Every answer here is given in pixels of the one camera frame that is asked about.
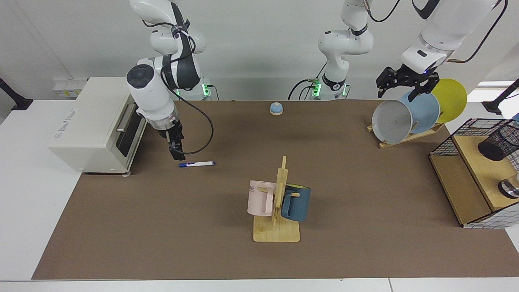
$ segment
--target blue mug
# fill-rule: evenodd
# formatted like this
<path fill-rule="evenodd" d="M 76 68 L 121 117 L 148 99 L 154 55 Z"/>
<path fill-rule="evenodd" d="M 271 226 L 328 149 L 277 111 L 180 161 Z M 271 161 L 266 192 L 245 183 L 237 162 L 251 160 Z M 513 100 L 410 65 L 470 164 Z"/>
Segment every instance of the blue mug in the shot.
<path fill-rule="evenodd" d="M 310 204 L 311 188 L 287 184 L 281 207 L 281 216 L 293 221 L 305 221 Z"/>

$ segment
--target electrical socket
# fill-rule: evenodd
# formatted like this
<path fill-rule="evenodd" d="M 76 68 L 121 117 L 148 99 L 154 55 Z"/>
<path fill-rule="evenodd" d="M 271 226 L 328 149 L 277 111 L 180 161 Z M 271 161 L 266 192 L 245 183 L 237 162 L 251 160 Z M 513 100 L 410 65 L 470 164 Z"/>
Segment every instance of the electrical socket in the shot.
<path fill-rule="evenodd" d="M 87 79 L 55 80 L 54 92 L 65 99 L 76 99 L 87 83 Z"/>

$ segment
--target white marker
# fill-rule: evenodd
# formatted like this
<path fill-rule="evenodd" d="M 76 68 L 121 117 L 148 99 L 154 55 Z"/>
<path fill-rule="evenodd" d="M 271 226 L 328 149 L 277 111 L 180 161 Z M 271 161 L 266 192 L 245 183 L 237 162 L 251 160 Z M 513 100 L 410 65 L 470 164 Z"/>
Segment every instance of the white marker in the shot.
<path fill-rule="evenodd" d="M 195 167 L 195 166 L 212 166 L 212 165 L 214 165 L 214 161 L 179 163 L 180 168 Z"/>

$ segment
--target pink mug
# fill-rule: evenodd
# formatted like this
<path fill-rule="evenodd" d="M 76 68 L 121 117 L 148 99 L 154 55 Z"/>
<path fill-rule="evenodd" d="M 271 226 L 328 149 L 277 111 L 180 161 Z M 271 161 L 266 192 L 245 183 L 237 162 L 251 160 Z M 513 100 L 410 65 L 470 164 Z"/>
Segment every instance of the pink mug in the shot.
<path fill-rule="evenodd" d="M 247 212 L 255 216 L 272 216 L 275 189 L 273 182 L 251 180 Z"/>

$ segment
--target black cup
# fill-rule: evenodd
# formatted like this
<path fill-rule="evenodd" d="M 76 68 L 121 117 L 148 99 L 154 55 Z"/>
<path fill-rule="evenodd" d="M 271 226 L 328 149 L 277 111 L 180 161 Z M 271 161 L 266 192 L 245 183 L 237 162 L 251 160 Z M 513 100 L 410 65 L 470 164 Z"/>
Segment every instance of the black cup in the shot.
<path fill-rule="evenodd" d="M 504 125 L 490 134 L 477 148 L 486 158 L 501 161 L 519 150 L 519 128 Z"/>

